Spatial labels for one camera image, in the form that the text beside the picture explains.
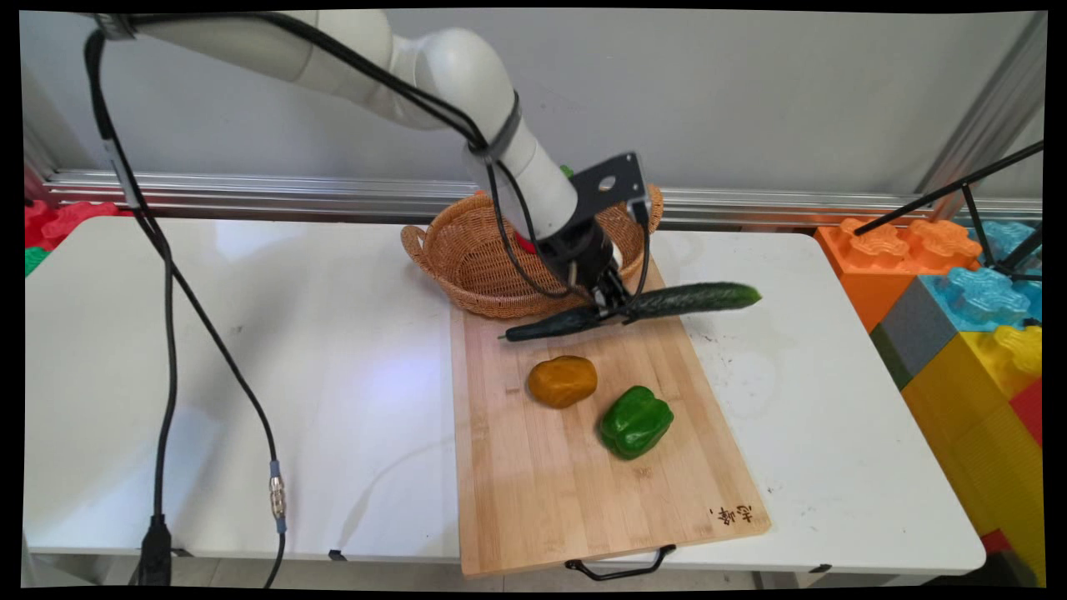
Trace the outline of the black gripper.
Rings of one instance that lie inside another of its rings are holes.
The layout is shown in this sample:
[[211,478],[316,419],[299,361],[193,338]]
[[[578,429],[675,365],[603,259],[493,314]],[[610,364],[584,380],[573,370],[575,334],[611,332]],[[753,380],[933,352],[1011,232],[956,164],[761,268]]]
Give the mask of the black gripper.
[[616,247],[595,217],[540,237],[538,252],[557,281],[592,293],[598,323],[616,323],[630,315],[633,295],[621,277]]

